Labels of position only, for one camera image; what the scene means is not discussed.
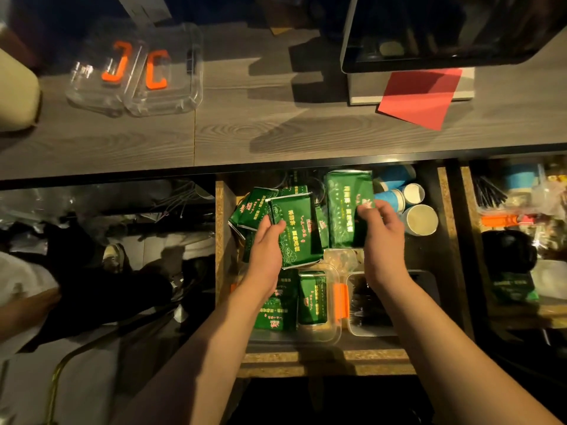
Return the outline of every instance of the monitor stand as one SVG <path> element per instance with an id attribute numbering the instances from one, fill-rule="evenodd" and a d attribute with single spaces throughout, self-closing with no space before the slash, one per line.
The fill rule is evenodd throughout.
<path id="1" fill-rule="evenodd" d="M 392 72 L 348 74 L 349 102 L 351 105 L 372 105 L 382 101 Z M 475 96 L 475 68 L 463 68 L 453 101 L 472 99 Z"/>

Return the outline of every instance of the finger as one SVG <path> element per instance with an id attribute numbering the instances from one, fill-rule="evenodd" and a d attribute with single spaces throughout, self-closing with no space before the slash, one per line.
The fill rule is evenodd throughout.
<path id="1" fill-rule="evenodd" d="M 276 225 L 272 225 L 266 235 L 264 236 L 265 240 L 268 242 L 275 241 L 278 242 L 280 238 L 280 234 L 284 232 L 286 226 L 286 222 L 282 219 Z"/>
<path id="2" fill-rule="evenodd" d="M 258 227 L 258 231 L 256 231 L 256 237 L 254 238 L 254 244 L 261 242 L 268 229 L 272 226 L 272 222 L 270 221 L 270 217 L 268 215 L 264 215 L 262 220 L 260 221 L 260 225 Z"/>
<path id="3" fill-rule="evenodd" d="M 400 218 L 390 203 L 382 200 L 374 200 L 374 202 L 386 227 L 397 227 L 401 223 Z"/>
<path id="4" fill-rule="evenodd" d="M 372 233 L 375 230 L 384 229 L 384 222 L 380 217 L 380 213 L 376 208 L 368 208 L 366 206 L 357 207 L 358 216 L 366 221 L 368 225 L 368 233 Z"/>

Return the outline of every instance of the orange object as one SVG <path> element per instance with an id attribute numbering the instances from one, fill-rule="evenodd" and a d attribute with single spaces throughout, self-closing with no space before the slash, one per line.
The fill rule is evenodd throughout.
<path id="1" fill-rule="evenodd" d="M 502 228 L 502 227 L 515 227 L 520 225 L 520 218 L 518 215 L 494 215 L 494 216 L 483 216 L 481 222 L 485 227 L 489 228 Z"/>
<path id="2" fill-rule="evenodd" d="M 394 71 L 376 112 L 440 131 L 462 73 L 460 68 Z"/>
<path id="3" fill-rule="evenodd" d="M 123 49 L 122 57 L 120 58 L 120 63 L 118 63 L 118 69 L 116 70 L 115 74 L 111 74 L 108 71 L 105 71 L 102 74 L 102 79 L 105 82 L 112 82 L 117 83 L 122 80 L 124 76 L 124 70 L 126 70 L 126 66 L 128 65 L 128 58 L 132 55 L 132 45 L 128 42 L 117 41 L 114 43 L 114 49 Z"/>
<path id="4" fill-rule="evenodd" d="M 351 308 L 349 307 L 349 291 L 346 284 L 335 283 L 333 295 L 335 297 L 335 319 L 338 321 L 348 318 L 351 314 Z"/>
<path id="5" fill-rule="evenodd" d="M 146 86 L 147 89 L 163 89 L 167 87 L 166 78 L 162 78 L 159 82 L 154 82 L 154 62 L 156 58 L 169 58 L 167 50 L 154 50 L 150 52 L 147 56 L 147 66 L 146 66 Z"/>

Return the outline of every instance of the black round object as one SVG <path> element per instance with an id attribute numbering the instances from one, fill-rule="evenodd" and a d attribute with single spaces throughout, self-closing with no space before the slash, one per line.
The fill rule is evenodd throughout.
<path id="1" fill-rule="evenodd" d="M 514 229 L 483 232 L 484 260 L 490 272 L 527 273 L 537 262 L 532 238 Z"/>

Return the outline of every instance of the orange latch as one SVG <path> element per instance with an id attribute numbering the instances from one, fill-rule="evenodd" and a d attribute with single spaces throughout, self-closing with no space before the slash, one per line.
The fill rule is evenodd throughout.
<path id="1" fill-rule="evenodd" d="M 117 41 L 114 42 L 114 49 L 123 49 L 122 57 L 120 58 L 120 63 L 118 64 L 118 69 L 115 74 L 111 74 L 105 71 L 102 74 L 102 79 L 105 82 L 117 83 L 122 80 L 124 76 L 124 70 L 126 70 L 126 65 L 128 65 L 128 58 L 132 55 L 132 45 L 128 42 Z"/>
<path id="2" fill-rule="evenodd" d="M 146 86 L 148 89 L 163 89 L 167 87 L 166 78 L 162 78 L 159 82 L 154 82 L 154 60 L 156 58 L 169 58 L 167 50 L 154 50 L 150 52 L 147 56 L 147 68 L 146 68 Z"/>
<path id="3" fill-rule="evenodd" d="M 335 283 L 333 285 L 333 295 L 335 297 L 335 320 L 339 321 L 348 318 L 351 314 L 349 307 L 349 290 L 344 283 Z"/>

